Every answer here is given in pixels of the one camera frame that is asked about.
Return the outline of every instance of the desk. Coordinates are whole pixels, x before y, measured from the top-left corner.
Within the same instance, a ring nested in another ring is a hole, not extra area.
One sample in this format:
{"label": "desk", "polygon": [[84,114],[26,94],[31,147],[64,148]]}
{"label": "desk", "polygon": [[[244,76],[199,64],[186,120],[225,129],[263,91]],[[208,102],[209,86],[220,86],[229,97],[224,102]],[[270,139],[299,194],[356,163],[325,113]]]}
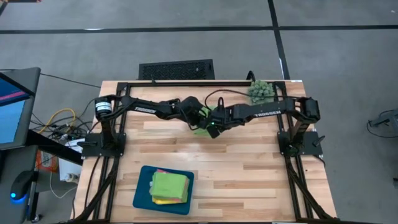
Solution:
{"label": "desk", "polygon": [[[115,94],[117,84],[114,81],[103,82],[100,95]],[[286,81],[285,84],[288,95],[305,96],[302,82]],[[162,101],[192,95],[204,103],[209,93],[220,88],[241,92],[247,89],[246,86],[148,86],[132,87],[131,96]],[[248,102],[246,96],[224,92],[214,94],[208,104],[215,105],[221,95],[225,105]],[[111,222],[294,221],[285,162],[277,143],[278,131],[277,118],[273,116],[254,119],[245,126],[225,131],[218,138],[211,139],[194,135],[181,121],[162,121],[150,114],[128,112],[125,127],[127,143],[120,159]],[[89,158],[83,163],[75,198],[76,214],[83,210],[95,160]],[[98,188],[101,160],[95,169],[89,200]],[[302,156],[302,160],[309,191],[325,211],[335,217],[323,164],[313,156]],[[191,210],[187,216],[132,206],[139,171],[144,165],[195,173]],[[301,214],[305,217],[302,194],[298,189],[297,192]],[[106,199],[107,193],[102,200],[100,218],[104,217]]]}

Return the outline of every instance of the green grape bunch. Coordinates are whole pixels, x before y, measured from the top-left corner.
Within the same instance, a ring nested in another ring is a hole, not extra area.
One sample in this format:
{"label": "green grape bunch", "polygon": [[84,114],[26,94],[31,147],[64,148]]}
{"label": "green grape bunch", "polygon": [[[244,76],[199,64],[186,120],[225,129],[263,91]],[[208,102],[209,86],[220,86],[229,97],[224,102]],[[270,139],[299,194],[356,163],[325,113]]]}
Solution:
{"label": "green grape bunch", "polygon": [[274,99],[267,96],[274,96],[275,92],[272,89],[271,83],[256,80],[255,82],[252,82],[251,86],[248,88],[248,95],[250,95],[251,103],[256,105],[273,102]]}

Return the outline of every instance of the yellow cable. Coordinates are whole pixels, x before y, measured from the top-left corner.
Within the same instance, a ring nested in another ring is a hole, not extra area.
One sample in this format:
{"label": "yellow cable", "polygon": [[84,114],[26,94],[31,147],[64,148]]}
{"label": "yellow cable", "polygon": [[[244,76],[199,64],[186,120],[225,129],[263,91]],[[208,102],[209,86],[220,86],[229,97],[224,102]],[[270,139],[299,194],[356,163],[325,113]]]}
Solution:
{"label": "yellow cable", "polygon": [[73,111],[73,110],[70,109],[70,108],[65,108],[65,109],[58,110],[57,112],[55,112],[55,113],[51,116],[51,118],[49,119],[49,121],[47,122],[47,124],[46,124],[38,133],[39,133],[39,134],[43,133],[43,131],[45,131],[45,129],[48,128],[49,124],[50,124],[51,121],[54,119],[54,117],[55,117],[56,115],[58,115],[59,113],[64,112],[64,111],[70,111],[70,112],[72,112],[72,114],[73,114],[73,119],[72,119],[72,122],[70,123],[70,126],[72,126],[73,123],[74,123],[75,120],[76,120],[75,111]]}

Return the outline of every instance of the white cable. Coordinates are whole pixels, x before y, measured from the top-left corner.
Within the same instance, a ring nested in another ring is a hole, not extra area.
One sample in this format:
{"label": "white cable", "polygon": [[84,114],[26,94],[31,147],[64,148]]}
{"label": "white cable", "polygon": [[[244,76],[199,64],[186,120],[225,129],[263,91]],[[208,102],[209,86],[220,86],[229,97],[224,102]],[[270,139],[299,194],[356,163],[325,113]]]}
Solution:
{"label": "white cable", "polygon": [[69,192],[71,192],[72,190],[75,190],[75,189],[77,188],[77,186],[76,186],[76,187],[74,187],[74,188],[68,190],[68,191],[67,191],[65,194],[63,194],[62,196],[58,196],[58,195],[54,192],[54,190],[52,189],[51,180],[52,180],[52,172],[50,172],[50,190],[51,190],[51,192],[54,194],[54,196],[56,196],[56,197],[59,198],[59,199],[63,198],[66,194],[68,194]]}

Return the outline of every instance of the green object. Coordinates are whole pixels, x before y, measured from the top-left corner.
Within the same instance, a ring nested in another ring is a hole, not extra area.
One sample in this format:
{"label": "green object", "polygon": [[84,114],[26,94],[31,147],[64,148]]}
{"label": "green object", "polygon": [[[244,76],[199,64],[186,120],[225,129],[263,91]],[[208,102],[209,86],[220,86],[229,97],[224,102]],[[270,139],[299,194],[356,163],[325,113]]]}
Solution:
{"label": "green object", "polygon": [[[211,110],[216,108],[215,106],[209,106],[209,107]],[[206,117],[209,115],[210,110],[208,108],[203,107],[201,110],[205,113],[203,114],[202,111],[199,111],[200,114],[205,115]],[[206,129],[202,129],[202,128],[194,130],[193,134],[202,135],[202,136],[210,136],[209,132]]]}
{"label": "green object", "polygon": [[150,194],[156,199],[186,202],[188,185],[189,180],[185,175],[155,172]]}
{"label": "green object", "polygon": [[251,103],[256,105],[273,102],[274,98],[270,96],[275,96],[275,92],[271,83],[256,80],[252,82],[251,86],[248,88],[248,95],[250,95]]}

